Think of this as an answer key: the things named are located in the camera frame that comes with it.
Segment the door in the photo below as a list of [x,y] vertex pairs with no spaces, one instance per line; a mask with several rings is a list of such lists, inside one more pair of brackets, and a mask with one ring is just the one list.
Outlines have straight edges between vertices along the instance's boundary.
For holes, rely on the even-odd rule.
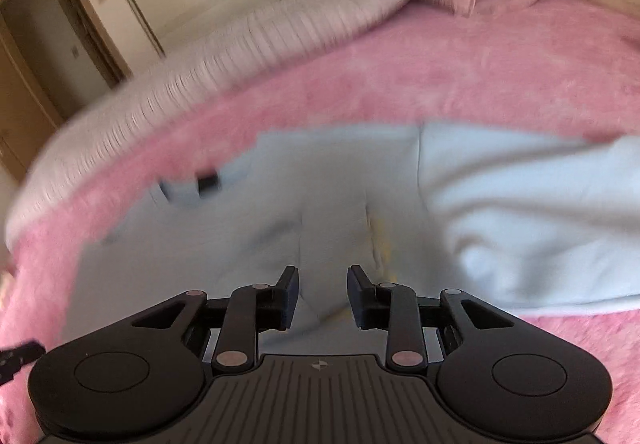
[[[2,0],[0,14],[38,84],[69,119],[110,90],[83,34],[78,0]],[[118,79],[122,73],[113,74]]]
[[52,117],[52,105],[43,103],[44,91],[3,32],[0,23],[0,161],[19,181],[56,131],[59,118]]

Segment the bed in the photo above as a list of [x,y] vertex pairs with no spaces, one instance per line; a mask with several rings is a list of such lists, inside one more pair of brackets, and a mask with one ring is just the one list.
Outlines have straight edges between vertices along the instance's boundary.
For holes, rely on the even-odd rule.
[[[122,139],[107,136],[111,148],[100,153],[100,164],[78,148],[73,158],[86,171],[63,157],[76,150],[70,142],[77,137],[62,132],[36,162],[10,219],[15,283],[1,314],[0,347],[28,338],[55,346],[82,245],[105,234],[159,177],[219,167],[250,148],[260,132],[432,118],[594,141],[640,131],[640,22],[634,18],[584,0],[543,0],[499,18],[470,19],[412,3],[381,24],[406,0],[393,1],[386,12],[361,14],[358,23],[366,27],[351,24],[351,34],[323,42],[322,52],[279,59],[275,66],[286,63],[277,71],[247,70],[242,84],[200,85],[202,99],[175,105],[162,121],[146,110],[150,127],[139,135],[120,131]],[[191,66],[193,53],[170,63]],[[133,88],[153,78],[152,71]],[[175,90],[168,95],[175,97]],[[122,110],[106,106],[85,117],[104,122],[114,113]],[[84,117],[68,130],[93,139]],[[47,184],[56,179],[65,186]],[[610,443],[640,442],[640,311],[530,321],[602,360],[615,393],[598,434]],[[27,377],[24,370],[0,390],[3,444],[27,444],[39,435]]]

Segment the wooden door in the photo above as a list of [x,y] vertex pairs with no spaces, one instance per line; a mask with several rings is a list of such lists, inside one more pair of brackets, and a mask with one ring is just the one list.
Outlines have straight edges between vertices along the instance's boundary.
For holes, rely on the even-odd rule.
[[60,117],[0,19],[0,161],[18,180],[56,131]]

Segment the round black pad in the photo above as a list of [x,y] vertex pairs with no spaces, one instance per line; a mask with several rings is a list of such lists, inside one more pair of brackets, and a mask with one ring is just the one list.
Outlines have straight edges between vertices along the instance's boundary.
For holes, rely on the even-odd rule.
[[149,375],[149,363],[128,352],[103,352],[76,366],[78,382],[94,392],[114,394],[140,384]]
[[444,403],[498,439],[551,441],[599,423],[612,385],[588,352],[535,327],[476,332],[436,378]]
[[167,331],[102,329],[38,360],[29,394],[40,423],[78,440],[121,440],[170,424],[204,385],[200,360]]
[[553,359],[536,354],[515,354],[494,364],[494,379],[512,394],[543,397],[564,386],[566,372]]

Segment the light blue cloth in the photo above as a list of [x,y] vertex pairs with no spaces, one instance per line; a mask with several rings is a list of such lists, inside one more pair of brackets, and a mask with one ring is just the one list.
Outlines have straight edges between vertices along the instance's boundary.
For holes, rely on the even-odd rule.
[[510,312],[640,307],[640,139],[602,145],[471,125],[263,134],[200,197],[154,186],[79,266],[69,340],[188,289],[228,296],[300,269],[292,329],[261,350],[380,351],[346,270]]

